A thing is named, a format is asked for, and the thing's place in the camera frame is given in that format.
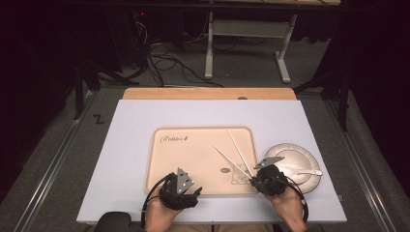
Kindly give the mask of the person's legs in beige pants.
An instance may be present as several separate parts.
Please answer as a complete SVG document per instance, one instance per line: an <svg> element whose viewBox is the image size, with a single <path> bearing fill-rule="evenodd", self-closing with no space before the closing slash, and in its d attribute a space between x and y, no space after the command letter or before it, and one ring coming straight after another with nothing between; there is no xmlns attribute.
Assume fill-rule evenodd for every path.
<svg viewBox="0 0 410 232"><path fill-rule="evenodd" d="M175 224L167 232L274 232L274 228L271 224Z"/></svg>

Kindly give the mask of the beige plastic tray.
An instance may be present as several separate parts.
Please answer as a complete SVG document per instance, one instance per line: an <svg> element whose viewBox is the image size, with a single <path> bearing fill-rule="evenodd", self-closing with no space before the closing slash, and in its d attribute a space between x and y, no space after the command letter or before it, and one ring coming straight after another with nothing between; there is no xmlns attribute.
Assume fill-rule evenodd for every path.
<svg viewBox="0 0 410 232"><path fill-rule="evenodd" d="M181 167L194 181L189 192L202 187L206 195L253 194L247 178L212 146L216 145L243 170L242 162L226 129L234 137L251 172L257 164L252 132L247 127L161 128L155 131L146 177L146 188Z"/></svg>

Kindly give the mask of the white metal desk frame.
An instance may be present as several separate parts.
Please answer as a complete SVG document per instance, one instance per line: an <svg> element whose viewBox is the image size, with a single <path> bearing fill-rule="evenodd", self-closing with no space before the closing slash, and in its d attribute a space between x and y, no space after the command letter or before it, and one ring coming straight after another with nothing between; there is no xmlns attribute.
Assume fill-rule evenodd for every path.
<svg viewBox="0 0 410 232"><path fill-rule="evenodd" d="M214 14L209 13L205 77L207 79L213 77L214 36L282 39L281 50L277 50L274 55L282 82L289 83L291 79L284 61L284 56L293 34L297 18L298 16L293 14L286 22L214 19Z"/></svg>

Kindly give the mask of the white round plate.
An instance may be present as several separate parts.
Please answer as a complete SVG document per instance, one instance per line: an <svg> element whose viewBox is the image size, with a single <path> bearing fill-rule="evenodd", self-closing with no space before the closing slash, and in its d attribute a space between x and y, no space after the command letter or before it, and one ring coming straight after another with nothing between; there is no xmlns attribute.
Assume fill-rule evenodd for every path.
<svg viewBox="0 0 410 232"><path fill-rule="evenodd" d="M282 143L282 144L275 145L267 152L265 157L266 158L277 157L279 152L285 151L285 150L299 152L300 154L307 157L313 170L321 170L316 158L308 150L296 144ZM296 184L293 180L290 179L290 183L293 185L297 185L302 193L308 193L308 192L313 191L319 185L320 181L321 181L321 176L315 176L315 175L311 175L311 177L302 184Z"/></svg>

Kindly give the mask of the black stand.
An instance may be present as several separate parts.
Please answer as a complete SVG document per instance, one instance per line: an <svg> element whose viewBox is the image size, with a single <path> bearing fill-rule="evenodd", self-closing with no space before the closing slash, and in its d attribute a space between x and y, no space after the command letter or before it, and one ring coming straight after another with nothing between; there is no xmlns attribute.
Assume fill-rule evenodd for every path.
<svg viewBox="0 0 410 232"><path fill-rule="evenodd" d="M321 87L321 98L326 101L338 100L337 121L341 128L347 131L346 117L349 92L349 77L347 74L338 71L330 71L319 74L312 80L305 82L293 89L295 94L299 94L306 89Z"/></svg>
<svg viewBox="0 0 410 232"><path fill-rule="evenodd" d="M75 69L74 89L75 89L75 114L74 119L77 120L85 109L83 84L86 84L89 90L99 91L101 84L99 82L98 74L103 73L108 77L113 78L125 85L136 86L138 82L131 81L121 76L120 74L111 71L95 62L85 61L77 64Z"/></svg>

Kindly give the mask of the metal floor rail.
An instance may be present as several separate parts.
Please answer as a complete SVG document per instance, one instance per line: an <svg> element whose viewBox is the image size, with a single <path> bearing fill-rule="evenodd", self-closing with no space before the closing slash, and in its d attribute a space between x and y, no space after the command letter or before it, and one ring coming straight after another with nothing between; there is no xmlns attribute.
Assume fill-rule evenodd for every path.
<svg viewBox="0 0 410 232"><path fill-rule="evenodd" d="M338 133L341 135L342 141L348 151L348 157L352 162L355 175L358 178L360 186L366 197L366 201L369 204L379 227L382 232L396 232L394 223L386 210L381 195L376 189L374 183L371 181L370 176L367 173L356 148L354 147L351 137L348 132L342 128L340 122L338 121L337 108L335 107L335 104L332 101L324 101L324 104L326 105L328 112L331 114Z"/></svg>
<svg viewBox="0 0 410 232"><path fill-rule="evenodd" d="M69 94L66 106L46 126L16 182L16 194L22 209L17 214L12 232L29 232L67 157L83 114L95 97L95 92L86 91L83 109L76 116L76 97L74 93Z"/></svg>

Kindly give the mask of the dark computer with red light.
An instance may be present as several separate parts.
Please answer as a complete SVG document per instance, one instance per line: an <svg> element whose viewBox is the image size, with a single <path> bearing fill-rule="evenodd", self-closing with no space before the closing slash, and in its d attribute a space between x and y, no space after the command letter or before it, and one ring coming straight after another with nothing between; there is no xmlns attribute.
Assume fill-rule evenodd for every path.
<svg viewBox="0 0 410 232"><path fill-rule="evenodd" d="M132 35L136 45L136 60L137 66L141 66L145 61L150 50L150 36L146 25L142 22L144 12L132 11Z"/></svg>

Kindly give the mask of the wooden table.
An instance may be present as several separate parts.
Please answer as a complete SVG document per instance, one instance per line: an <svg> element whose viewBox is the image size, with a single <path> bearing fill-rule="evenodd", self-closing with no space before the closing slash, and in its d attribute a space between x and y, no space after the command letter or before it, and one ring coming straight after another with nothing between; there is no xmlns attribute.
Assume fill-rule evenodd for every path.
<svg viewBox="0 0 410 232"><path fill-rule="evenodd" d="M124 100L290 100L291 88L128 88Z"/></svg>

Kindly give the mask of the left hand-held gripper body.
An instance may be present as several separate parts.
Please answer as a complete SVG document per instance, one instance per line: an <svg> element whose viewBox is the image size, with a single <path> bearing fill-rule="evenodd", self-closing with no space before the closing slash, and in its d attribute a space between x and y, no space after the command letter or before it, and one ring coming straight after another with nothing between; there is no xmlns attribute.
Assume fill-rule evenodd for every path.
<svg viewBox="0 0 410 232"><path fill-rule="evenodd" d="M185 199L191 197L187 190L192 187L194 181L181 167L177 168L177 173L169 173L165 177L162 185L160 199L162 204L172 210L179 211L186 208Z"/></svg>

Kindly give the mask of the pale lavender board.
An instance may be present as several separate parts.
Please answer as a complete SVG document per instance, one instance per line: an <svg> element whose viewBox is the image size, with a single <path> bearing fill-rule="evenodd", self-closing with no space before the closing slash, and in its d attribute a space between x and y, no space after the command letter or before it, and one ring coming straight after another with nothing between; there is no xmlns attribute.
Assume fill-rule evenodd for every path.
<svg viewBox="0 0 410 232"><path fill-rule="evenodd" d="M309 222L345 222L345 213L326 165L316 145L300 101L131 101L120 100L108 130L91 182L80 207L77 221L97 222L106 212L119 211L140 221L146 192L146 177L155 131L165 127L245 126L253 135L256 158L263 159L270 148L290 142L307 149L323 172L319 186L306 195ZM204 191L200 178L219 181L215 172L194 177L196 168L182 164L164 170L155 183L181 166L203 187L199 203L177 216L178 223L257 223L277 222L278 217L260 194L216 195Z"/></svg>

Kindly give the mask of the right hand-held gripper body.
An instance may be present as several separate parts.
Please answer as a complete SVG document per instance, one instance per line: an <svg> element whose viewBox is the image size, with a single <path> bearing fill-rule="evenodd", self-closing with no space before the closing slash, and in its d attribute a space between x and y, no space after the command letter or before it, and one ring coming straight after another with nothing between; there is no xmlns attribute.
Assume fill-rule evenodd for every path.
<svg viewBox="0 0 410 232"><path fill-rule="evenodd" d="M270 157L256 164L256 174L261 179L258 182L261 193L270 196L284 193L288 181L284 174L275 166L275 163L280 160L281 157Z"/></svg>

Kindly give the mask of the black chair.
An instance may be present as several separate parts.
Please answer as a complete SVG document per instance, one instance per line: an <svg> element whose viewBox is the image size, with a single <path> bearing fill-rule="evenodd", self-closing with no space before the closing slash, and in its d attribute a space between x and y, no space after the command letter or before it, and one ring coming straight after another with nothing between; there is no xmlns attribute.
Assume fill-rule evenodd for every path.
<svg viewBox="0 0 410 232"><path fill-rule="evenodd" d="M130 232L131 216L123 212L108 212L99 219L94 232Z"/></svg>

